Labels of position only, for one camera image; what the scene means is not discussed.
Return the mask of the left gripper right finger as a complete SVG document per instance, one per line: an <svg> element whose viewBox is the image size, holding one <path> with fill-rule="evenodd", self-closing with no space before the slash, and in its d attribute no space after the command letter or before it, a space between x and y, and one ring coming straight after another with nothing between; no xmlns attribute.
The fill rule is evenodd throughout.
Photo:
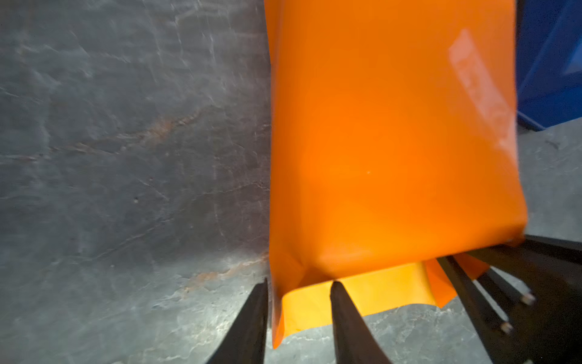
<svg viewBox="0 0 582 364"><path fill-rule="evenodd" d="M390 364L340 281L330 289L336 362Z"/></svg>

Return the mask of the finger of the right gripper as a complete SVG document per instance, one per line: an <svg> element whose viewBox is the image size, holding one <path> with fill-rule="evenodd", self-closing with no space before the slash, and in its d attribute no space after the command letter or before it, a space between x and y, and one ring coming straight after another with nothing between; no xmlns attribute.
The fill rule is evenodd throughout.
<svg viewBox="0 0 582 364"><path fill-rule="evenodd" d="M438 258L441 268L453 284L492 363L513 363L514 358L506 346L513 327L504 321L477 289L453 256Z"/></svg>
<svg viewBox="0 0 582 364"><path fill-rule="evenodd" d="M517 247L500 244L468 255L515 277L529 288L519 302L581 306L581 243L527 235Z"/></svg>

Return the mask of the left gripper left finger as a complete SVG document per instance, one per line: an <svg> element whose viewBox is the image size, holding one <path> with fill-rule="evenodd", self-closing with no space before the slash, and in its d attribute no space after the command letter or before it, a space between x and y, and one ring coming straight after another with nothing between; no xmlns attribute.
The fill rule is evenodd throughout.
<svg viewBox="0 0 582 364"><path fill-rule="evenodd" d="M223 341L207 363L260 363L265 360L268 282L254 286Z"/></svg>

